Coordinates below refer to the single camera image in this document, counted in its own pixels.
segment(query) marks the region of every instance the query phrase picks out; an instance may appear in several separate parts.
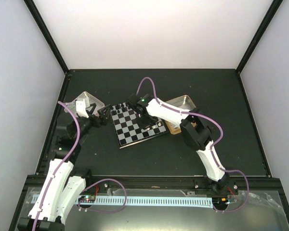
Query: black and white checkered board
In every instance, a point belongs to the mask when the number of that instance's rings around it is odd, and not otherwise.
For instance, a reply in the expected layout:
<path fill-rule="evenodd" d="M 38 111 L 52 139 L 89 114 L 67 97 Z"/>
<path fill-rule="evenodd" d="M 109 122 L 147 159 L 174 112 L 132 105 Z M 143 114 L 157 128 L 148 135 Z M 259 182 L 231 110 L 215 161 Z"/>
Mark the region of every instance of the black and white checkered board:
<path fill-rule="evenodd" d="M 112 106 L 111 116 L 115 125 L 120 148 L 136 144 L 155 136 L 168 132 L 166 124 L 158 118 L 157 124 L 149 127 L 150 129 L 139 129 L 136 122 L 136 113 L 126 106 L 126 103 L 120 103 Z"/>

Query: gray wall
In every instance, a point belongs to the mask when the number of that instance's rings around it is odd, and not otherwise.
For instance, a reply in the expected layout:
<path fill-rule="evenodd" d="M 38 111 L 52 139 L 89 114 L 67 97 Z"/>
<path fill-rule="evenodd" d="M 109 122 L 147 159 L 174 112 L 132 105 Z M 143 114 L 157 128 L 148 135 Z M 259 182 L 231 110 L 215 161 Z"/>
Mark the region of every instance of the gray wall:
<path fill-rule="evenodd" d="M 0 231 L 35 171 L 63 77 L 24 1 L 0 1 Z"/>
<path fill-rule="evenodd" d="M 272 0 L 34 2 L 71 69 L 236 68 Z"/>
<path fill-rule="evenodd" d="M 281 178 L 289 200 L 289 0 L 241 76 L 272 173 Z"/>

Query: metal tray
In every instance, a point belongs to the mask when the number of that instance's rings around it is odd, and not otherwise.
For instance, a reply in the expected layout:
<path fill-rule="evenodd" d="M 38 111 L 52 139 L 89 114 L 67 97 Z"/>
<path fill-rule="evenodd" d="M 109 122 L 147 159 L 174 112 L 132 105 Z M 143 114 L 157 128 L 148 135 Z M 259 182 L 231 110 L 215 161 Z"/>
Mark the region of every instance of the metal tray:
<path fill-rule="evenodd" d="M 76 113 L 76 100 L 84 100 L 86 102 L 86 109 L 91 110 L 92 107 L 90 107 L 90 105 L 92 103 L 96 104 L 96 108 L 93 111 L 93 114 L 98 116 L 97 111 L 100 110 L 101 108 L 105 107 L 105 104 L 100 101 L 99 99 L 95 98 L 93 95 L 91 95 L 90 93 L 84 91 L 82 94 L 80 94 L 76 99 L 74 99 L 72 102 L 67 103 L 67 107 L 69 109 L 71 109 L 71 111 L 73 112 L 74 116 L 78 117 L 77 113 Z"/>
<path fill-rule="evenodd" d="M 183 95 L 180 96 L 178 98 L 174 98 L 172 100 L 168 100 L 166 101 L 166 103 L 169 103 L 175 107 L 179 107 L 182 109 L 187 109 L 187 110 L 193 110 L 194 108 L 196 108 L 194 102 L 191 100 L 191 98 L 188 95 Z M 175 126 L 174 124 L 166 121 L 167 127 L 170 130 L 171 134 L 178 134 L 181 132 L 181 129 L 177 126 Z"/>

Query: black metal rail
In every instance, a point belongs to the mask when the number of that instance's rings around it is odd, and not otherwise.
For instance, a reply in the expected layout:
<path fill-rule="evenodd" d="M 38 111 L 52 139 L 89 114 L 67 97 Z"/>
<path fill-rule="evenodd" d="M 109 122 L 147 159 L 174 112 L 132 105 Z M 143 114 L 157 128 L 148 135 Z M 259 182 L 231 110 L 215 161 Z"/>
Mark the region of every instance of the black metal rail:
<path fill-rule="evenodd" d="M 63 81 L 63 84 L 62 84 L 62 87 L 61 87 L 61 90 L 59 93 L 58 101 L 63 102 L 63 100 L 65 98 L 66 90 L 67 90 L 69 80 L 70 80 L 70 76 L 71 76 L 70 74 L 66 74 L 66 76 L 64 78 L 64 81 Z M 44 143 L 44 146 L 42 149 L 42 153 L 39 157 L 39 162 L 38 162 L 38 166 L 36 169 L 37 173 L 43 174 L 45 171 L 47 161 L 48 161 L 47 153 L 49 152 L 49 149 L 51 147 L 51 142 L 53 140 L 53 134 L 54 134 L 55 127 L 57 124 L 57 118 L 60 114 L 60 110 L 61 110 L 61 106 L 59 104 L 56 104 L 56 107 L 55 107 L 54 112 L 53 112 L 53 117 L 52 117 L 49 129 L 48 129 L 47 135 L 46 135 L 46 139 L 45 139 L 45 143 Z"/>
<path fill-rule="evenodd" d="M 246 102 L 246 105 L 247 105 L 247 108 L 248 108 L 248 111 L 249 111 L 249 114 L 250 114 L 250 118 L 252 120 L 252 124 L 253 124 L 253 127 L 254 127 L 254 131 L 255 131 L 255 134 L 256 134 L 256 137 L 257 137 L 257 141 L 258 141 L 258 144 L 259 144 L 259 148 L 261 150 L 261 154 L 262 154 L 262 158 L 263 158 L 263 167 L 265 168 L 265 170 L 267 172 L 267 176 L 270 177 L 272 175 L 272 173 L 271 173 L 271 170 L 270 170 L 270 167 L 269 167 L 269 163 L 268 163 L 268 161 L 266 159 L 263 146 L 261 144 L 261 140 L 260 140 L 260 136 L 259 136 L 259 133 L 258 133 L 258 130 L 257 130 L 256 122 L 255 122 L 254 116 L 253 116 L 253 114 L 251 112 L 250 103 L 249 103 L 249 100 L 247 98 L 244 86 L 243 86 L 241 75 L 239 73 L 237 73 L 237 78 L 238 78 L 239 83 L 241 85 L 242 92 L 244 94 L 244 99 L 245 99 L 245 102 Z"/>
<path fill-rule="evenodd" d="M 59 65 L 61 66 L 63 72 L 66 74 L 69 72 L 69 69 L 59 52 L 59 49 L 57 45 L 55 44 L 46 24 L 44 23 L 44 20 L 42 19 L 42 16 L 40 15 L 36 5 L 34 4 L 33 0 L 24 0 L 26 3 L 28 9 L 30 10 L 35 22 L 39 26 L 39 29 L 41 30 L 43 36 L 45 37 L 50 49 L 52 50 L 53 54 L 55 55 L 56 59 L 58 60 Z"/>
<path fill-rule="evenodd" d="M 124 187 L 128 189 L 188 189 L 195 190 L 196 194 L 203 194 L 205 188 L 202 188 L 207 182 L 206 177 L 113 177 L 113 176 L 93 176 L 94 181 L 98 181 L 104 178 L 114 178 L 119 180 Z M 29 187 L 42 187 L 46 179 L 44 175 L 31 175 L 27 177 L 23 191 L 20 195 L 9 231 L 14 231 L 17 225 L 17 221 L 22 209 L 23 202 L 26 197 L 26 193 Z M 255 191 L 277 191 L 279 193 L 284 211 L 286 213 L 287 221 L 289 223 L 289 204 L 285 196 L 282 184 L 279 179 L 266 178 L 266 177 L 249 177 L 250 190 Z M 199 188 L 195 189 L 195 183 L 199 185 Z M 238 190 L 246 190 L 246 183 L 243 178 L 230 177 L 230 184 L 235 184 Z M 115 184 L 108 184 L 110 188 L 117 188 Z"/>
<path fill-rule="evenodd" d="M 264 16 L 260 26 L 258 27 L 258 30 L 256 31 L 256 34 L 252 38 L 250 45 L 248 46 L 245 54 L 243 55 L 243 58 L 241 59 L 239 65 L 236 68 L 236 71 L 240 74 L 245 67 L 246 63 L 251 57 L 251 54 L 254 52 L 257 44 L 259 43 L 262 35 L 264 34 L 265 30 L 269 26 L 270 22 L 272 21 L 275 13 L 277 12 L 280 4 L 283 2 L 283 0 L 273 0 L 269 10 L 267 11 L 266 15 Z"/>

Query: black frame edge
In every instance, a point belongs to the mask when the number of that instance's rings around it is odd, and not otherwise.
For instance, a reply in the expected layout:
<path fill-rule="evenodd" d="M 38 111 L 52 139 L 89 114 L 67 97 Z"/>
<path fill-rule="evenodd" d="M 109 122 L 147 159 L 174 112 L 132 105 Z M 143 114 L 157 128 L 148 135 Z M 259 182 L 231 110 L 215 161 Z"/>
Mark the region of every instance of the black frame edge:
<path fill-rule="evenodd" d="M 260 26 L 258 27 L 256 34 L 252 38 L 247 50 L 245 51 L 239 65 L 236 68 L 236 71 L 241 73 L 243 68 L 245 67 L 246 63 L 251 57 L 251 54 L 254 52 L 257 44 L 259 43 L 261 37 L 263 36 L 265 30 L 269 26 L 270 22 L 272 21 L 275 13 L 277 12 L 280 4 L 283 2 L 283 0 L 273 0 L 271 6 L 269 7 L 269 10 L 265 14 L 262 22 L 260 23 Z"/>
<path fill-rule="evenodd" d="M 281 200 L 281 203 L 283 205 L 284 211 L 286 213 L 286 218 L 287 218 L 287 221 L 288 221 L 288 224 L 289 224 L 289 203 L 288 203 L 288 200 L 287 200 L 285 194 L 282 194 L 282 195 L 279 195 L 279 196 L 280 196 L 280 200 Z"/>
<path fill-rule="evenodd" d="M 71 77 L 71 74 L 66 74 L 65 75 L 64 80 L 63 80 L 63 84 L 62 84 L 62 87 L 61 87 L 61 90 L 60 90 L 60 93 L 59 93 L 58 101 L 62 101 L 63 102 L 63 100 L 65 98 L 65 95 L 66 95 L 66 90 L 67 90 L 67 87 L 68 87 L 68 84 L 69 84 L 69 81 L 70 81 L 70 77 Z M 44 146 L 43 146 L 41 155 L 39 157 L 39 162 L 38 162 L 38 166 L 36 168 L 36 173 L 40 172 L 40 167 L 41 167 L 42 161 L 47 156 L 47 153 L 48 153 L 48 151 L 50 149 L 51 142 L 52 142 L 52 139 L 53 139 L 54 130 L 55 130 L 55 127 L 56 127 L 56 124 L 57 124 L 57 118 L 58 118 L 58 116 L 60 114 L 60 110 L 61 110 L 61 106 L 56 103 L 56 106 L 55 106 L 55 109 L 54 109 L 54 112 L 53 112 L 53 117 L 52 117 L 52 120 L 50 122 L 49 129 L 48 129 L 48 132 L 47 132 L 47 135 L 46 135 L 46 139 L 45 139 L 45 142 L 44 142 Z"/>
<path fill-rule="evenodd" d="M 53 54 L 55 55 L 59 65 L 61 66 L 63 72 L 66 74 L 69 72 L 69 69 L 59 52 L 59 49 L 57 48 L 57 45 L 55 44 L 46 24 L 44 23 L 42 16 L 40 15 L 36 5 L 34 4 L 33 0 L 24 0 L 25 4 L 27 5 L 27 8 L 31 12 L 35 22 L 39 26 L 39 29 L 41 30 L 44 38 L 46 39 L 50 49 L 52 50 Z"/>
<path fill-rule="evenodd" d="M 255 122 L 254 116 L 253 116 L 253 114 L 251 112 L 250 103 L 249 103 L 249 100 L 247 98 L 247 94 L 246 94 L 245 89 L 244 89 L 244 85 L 243 85 L 243 81 L 242 81 L 241 75 L 240 75 L 239 72 L 237 72 L 236 75 L 237 75 L 237 78 L 238 78 L 239 83 L 241 85 L 242 92 L 243 92 L 244 99 L 245 99 L 245 103 L 247 105 L 247 108 L 248 108 L 248 111 L 249 111 L 249 114 L 250 114 L 250 118 L 252 120 L 252 124 L 253 124 L 254 131 L 255 131 L 255 134 L 256 134 L 256 137 L 257 137 L 257 140 L 258 140 L 259 148 L 260 148 L 261 153 L 262 153 L 262 158 L 263 158 L 263 162 L 264 162 L 264 165 L 265 165 L 265 168 L 266 168 L 266 171 L 267 171 L 267 175 L 268 175 L 268 177 L 271 177 L 272 173 L 271 173 L 271 170 L 270 170 L 270 166 L 269 166 L 269 163 L 268 163 L 268 161 L 266 159 L 266 156 L 265 156 L 264 148 L 263 148 L 262 143 L 261 143 L 261 139 L 260 139 L 260 136 L 259 136 L 259 133 L 258 133 L 258 130 L 257 130 L 257 125 L 256 125 L 256 122 Z"/>
<path fill-rule="evenodd" d="M 20 212 L 21 212 L 21 209 L 23 207 L 23 203 L 24 203 L 25 198 L 26 198 L 26 193 L 27 193 L 27 190 L 23 189 L 21 194 L 20 194 L 20 198 L 18 200 L 16 209 L 15 209 L 15 212 L 14 212 L 14 215 L 13 215 L 10 227 L 9 227 L 9 231 L 15 231 L 15 229 L 16 229 L 18 218 L 20 216 Z"/>

